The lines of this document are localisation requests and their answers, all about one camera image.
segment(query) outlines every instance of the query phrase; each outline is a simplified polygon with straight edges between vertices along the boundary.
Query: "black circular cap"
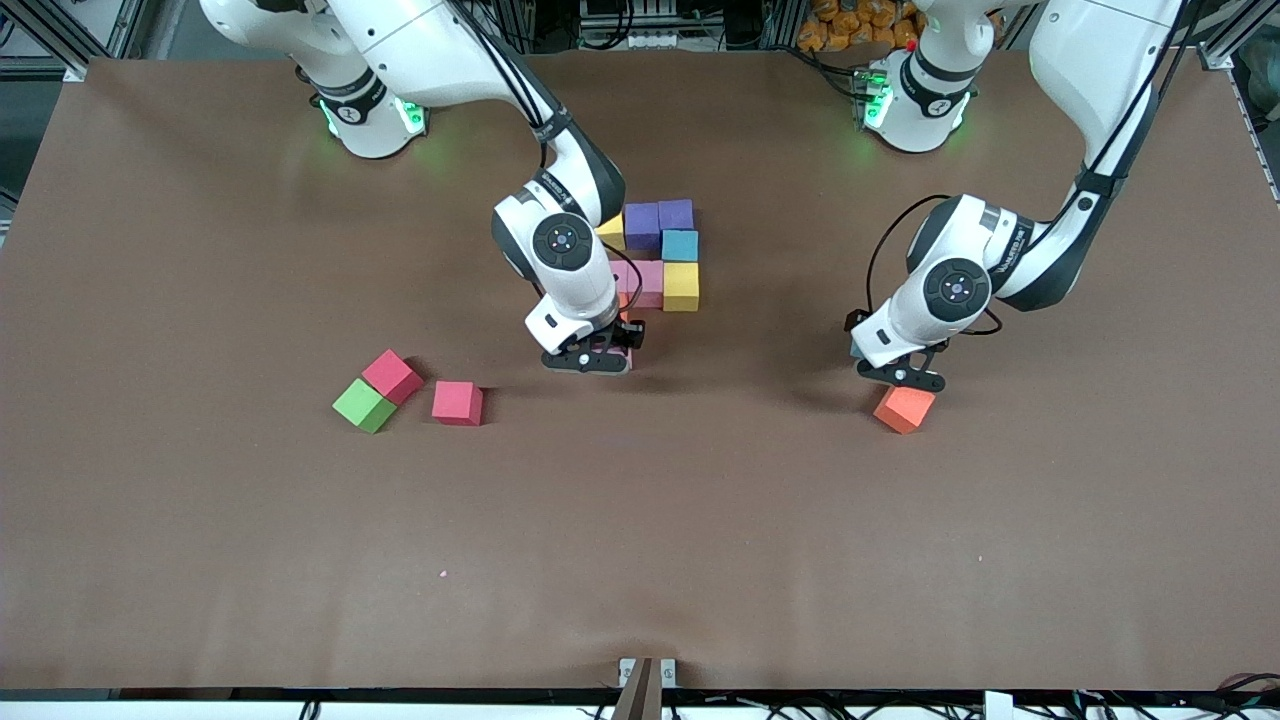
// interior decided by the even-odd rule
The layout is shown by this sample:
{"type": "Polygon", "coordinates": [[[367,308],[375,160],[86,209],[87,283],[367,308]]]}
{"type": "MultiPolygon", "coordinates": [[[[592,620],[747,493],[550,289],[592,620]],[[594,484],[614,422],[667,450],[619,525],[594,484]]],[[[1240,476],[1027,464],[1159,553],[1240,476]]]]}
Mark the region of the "black circular cap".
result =
{"type": "Polygon", "coordinates": [[[591,259],[591,228],[572,213],[548,215],[534,231],[534,252],[544,265],[576,270],[591,259]]]}
{"type": "Polygon", "coordinates": [[[955,323],[980,313],[988,300],[991,279],[973,260],[943,260],[924,278],[925,305],[934,318],[945,323],[955,323]]]}

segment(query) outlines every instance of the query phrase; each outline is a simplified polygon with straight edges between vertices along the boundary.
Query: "stack of blocks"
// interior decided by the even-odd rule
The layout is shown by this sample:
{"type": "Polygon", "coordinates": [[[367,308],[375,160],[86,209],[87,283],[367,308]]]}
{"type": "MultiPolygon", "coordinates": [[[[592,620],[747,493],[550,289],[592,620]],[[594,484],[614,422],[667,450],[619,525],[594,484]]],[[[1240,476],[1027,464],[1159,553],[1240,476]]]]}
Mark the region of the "stack of blocks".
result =
{"type": "Polygon", "coordinates": [[[388,350],[365,368],[361,377],[334,401],[333,409],[352,425],[376,433],[422,384],[422,378],[388,350]]]}
{"type": "Polygon", "coordinates": [[[626,304],[640,290],[632,307],[662,307],[668,313],[692,313],[701,297],[698,270],[698,231],[692,200],[632,202],[622,215],[596,228],[600,240],[614,250],[657,252],[660,260],[613,260],[618,301],[626,304]]]}

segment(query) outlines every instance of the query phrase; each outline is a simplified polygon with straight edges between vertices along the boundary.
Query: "cube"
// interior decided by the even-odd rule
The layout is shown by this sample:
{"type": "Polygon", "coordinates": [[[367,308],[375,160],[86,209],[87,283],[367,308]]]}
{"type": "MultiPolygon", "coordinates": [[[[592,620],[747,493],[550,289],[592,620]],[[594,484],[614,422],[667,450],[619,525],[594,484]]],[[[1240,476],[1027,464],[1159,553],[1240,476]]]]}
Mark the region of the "cube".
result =
{"type": "Polygon", "coordinates": [[[383,423],[396,411],[396,404],[387,400],[365,380],[356,378],[338,400],[333,409],[366,433],[376,433],[383,423]]]}
{"type": "Polygon", "coordinates": [[[893,428],[901,434],[919,429],[933,405],[936,396],[932,392],[915,389],[911,387],[890,387],[876,406],[876,419],[893,428]]]}
{"type": "Polygon", "coordinates": [[[618,283],[618,295],[630,295],[636,290],[636,273],[626,260],[611,260],[609,269],[613,270],[613,279],[618,283]]]}
{"type": "Polygon", "coordinates": [[[694,201],[663,200],[658,202],[658,227],[664,231],[694,229],[694,201]]]}
{"type": "Polygon", "coordinates": [[[698,231],[662,231],[664,263],[696,263],[698,231]]]}
{"type": "Polygon", "coordinates": [[[379,355],[372,365],[365,368],[361,377],[397,406],[403,405],[425,384],[422,378],[392,350],[379,355]]]}
{"type": "Polygon", "coordinates": [[[636,304],[631,307],[662,307],[662,260],[636,260],[636,268],[640,270],[640,279],[644,281],[644,283],[643,287],[637,283],[631,288],[632,292],[637,288],[640,290],[640,295],[636,297],[636,304]]]}
{"type": "Polygon", "coordinates": [[[657,202],[631,202],[622,209],[628,250],[653,250],[662,246],[662,225],[657,202]]]}
{"type": "Polygon", "coordinates": [[[480,425],[484,392],[475,383],[440,380],[435,383],[431,416],[443,425],[480,425]]]}
{"type": "Polygon", "coordinates": [[[627,238],[622,232],[622,215],[614,215],[612,220],[605,222],[603,225],[595,228],[595,234],[600,236],[600,241],[604,245],[614,250],[626,250],[627,238]]]}
{"type": "Polygon", "coordinates": [[[698,310],[698,263],[663,263],[662,309],[667,313],[698,310]]]}

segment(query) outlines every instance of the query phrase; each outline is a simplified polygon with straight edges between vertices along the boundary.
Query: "orange cube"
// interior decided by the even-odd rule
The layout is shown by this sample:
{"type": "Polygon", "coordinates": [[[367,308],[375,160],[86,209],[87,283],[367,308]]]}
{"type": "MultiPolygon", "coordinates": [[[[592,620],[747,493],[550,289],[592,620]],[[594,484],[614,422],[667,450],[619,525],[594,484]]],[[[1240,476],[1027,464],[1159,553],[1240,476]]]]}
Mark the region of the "orange cube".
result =
{"type": "Polygon", "coordinates": [[[876,406],[876,419],[893,428],[901,434],[908,434],[920,428],[924,416],[933,405],[934,395],[923,389],[910,387],[890,387],[876,406]]]}

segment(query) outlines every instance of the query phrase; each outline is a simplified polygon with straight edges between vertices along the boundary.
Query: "pink cube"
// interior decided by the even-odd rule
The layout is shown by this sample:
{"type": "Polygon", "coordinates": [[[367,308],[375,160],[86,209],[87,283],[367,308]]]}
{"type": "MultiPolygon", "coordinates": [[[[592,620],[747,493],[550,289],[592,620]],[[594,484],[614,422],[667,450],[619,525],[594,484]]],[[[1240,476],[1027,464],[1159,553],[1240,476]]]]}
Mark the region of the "pink cube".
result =
{"type": "Polygon", "coordinates": [[[662,260],[636,260],[636,268],[640,270],[640,279],[644,281],[644,287],[640,290],[640,295],[636,297],[636,304],[632,307],[662,307],[662,260]]]}
{"type": "Polygon", "coordinates": [[[636,274],[627,265],[626,260],[609,260],[609,269],[613,270],[613,278],[618,283],[618,292],[632,293],[636,290],[636,274]]]}
{"type": "Polygon", "coordinates": [[[475,383],[440,380],[435,383],[431,416],[443,425],[480,425],[484,392],[475,383]]]}
{"type": "Polygon", "coordinates": [[[390,350],[379,355],[361,374],[379,395],[397,406],[403,405],[424,384],[422,378],[390,350]]]}

